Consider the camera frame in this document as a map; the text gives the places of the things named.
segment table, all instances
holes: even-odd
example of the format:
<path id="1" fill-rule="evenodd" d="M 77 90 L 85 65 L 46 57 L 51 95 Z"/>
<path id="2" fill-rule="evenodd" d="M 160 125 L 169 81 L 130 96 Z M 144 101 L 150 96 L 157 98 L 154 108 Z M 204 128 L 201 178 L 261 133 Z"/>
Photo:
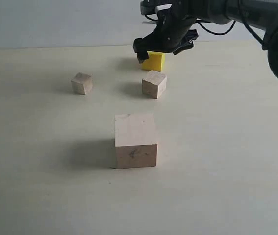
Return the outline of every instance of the table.
<path id="1" fill-rule="evenodd" d="M 87 96 L 72 93 L 78 72 Z M 141 94 L 131 46 L 0 50 L 0 234 L 277 235 L 278 80 L 255 41 L 168 55 Z M 113 170 L 114 115 L 153 112 L 156 168 Z"/>

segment wooden block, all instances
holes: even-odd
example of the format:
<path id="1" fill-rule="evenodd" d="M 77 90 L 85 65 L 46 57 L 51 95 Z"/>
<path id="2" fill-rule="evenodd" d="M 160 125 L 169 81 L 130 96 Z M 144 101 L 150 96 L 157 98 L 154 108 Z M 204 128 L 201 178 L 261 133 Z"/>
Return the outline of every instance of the wooden block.
<path id="1" fill-rule="evenodd" d="M 146 78 L 142 79 L 142 93 L 154 99 L 160 98 L 166 90 L 167 76 L 157 71 L 150 71 Z"/>
<path id="2" fill-rule="evenodd" d="M 165 54 L 161 52 L 148 52 L 149 59 L 145 60 L 142 63 L 142 69 L 144 70 L 155 70 L 162 72 L 164 62 L 165 62 Z"/>
<path id="3" fill-rule="evenodd" d="M 78 73 L 72 80 L 72 89 L 75 93 L 86 95 L 93 87 L 92 78 L 89 75 Z"/>
<path id="4" fill-rule="evenodd" d="M 117 169 L 155 167 L 157 137 L 153 114 L 115 116 Z"/>

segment white wall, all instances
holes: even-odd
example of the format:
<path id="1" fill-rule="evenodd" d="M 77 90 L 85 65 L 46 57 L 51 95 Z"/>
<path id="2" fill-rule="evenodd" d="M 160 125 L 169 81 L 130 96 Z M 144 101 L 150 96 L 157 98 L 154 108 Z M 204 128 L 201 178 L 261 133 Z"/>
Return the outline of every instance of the white wall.
<path id="1" fill-rule="evenodd" d="M 154 29 L 142 24 L 140 0 L 0 0 L 0 48 L 132 44 Z M 224 31 L 227 26 L 208 25 Z M 202 41 L 249 39 L 242 25 L 224 37 L 199 29 Z"/>

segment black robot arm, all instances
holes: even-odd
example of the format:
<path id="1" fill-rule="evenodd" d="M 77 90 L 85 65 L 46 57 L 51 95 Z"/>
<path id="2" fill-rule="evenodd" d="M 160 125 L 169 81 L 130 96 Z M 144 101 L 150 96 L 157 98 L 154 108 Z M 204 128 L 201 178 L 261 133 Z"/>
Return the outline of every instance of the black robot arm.
<path id="1" fill-rule="evenodd" d="M 157 11 L 157 6 L 168 9 Z M 270 67 L 278 78 L 278 0 L 145 0 L 141 14 L 158 16 L 156 28 L 145 38 L 134 41 L 133 48 L 139 62 L 148 59 L 147 51 L 178 54 L 191 49 L 197 39 L 196 30 L 190 27 L 198 19 L 227 24 L 231 20 L 242 22 L 247 30 L 268 51 Z M 261 39 L 250 26 L 265 31 Z"/>

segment yellow block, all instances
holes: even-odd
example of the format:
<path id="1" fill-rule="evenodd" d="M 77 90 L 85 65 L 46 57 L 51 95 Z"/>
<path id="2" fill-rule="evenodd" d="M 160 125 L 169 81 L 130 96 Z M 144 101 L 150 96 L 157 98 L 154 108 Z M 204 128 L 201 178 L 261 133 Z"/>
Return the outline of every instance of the yellow block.
<path id="1" fill-rule="evenodd" d="M 142 64 L 143 70 L 155 70 L 162 72 L 165 62 L 165 54 L 161 52 L 148 51 L 149 59 L 145 60 Z"/>

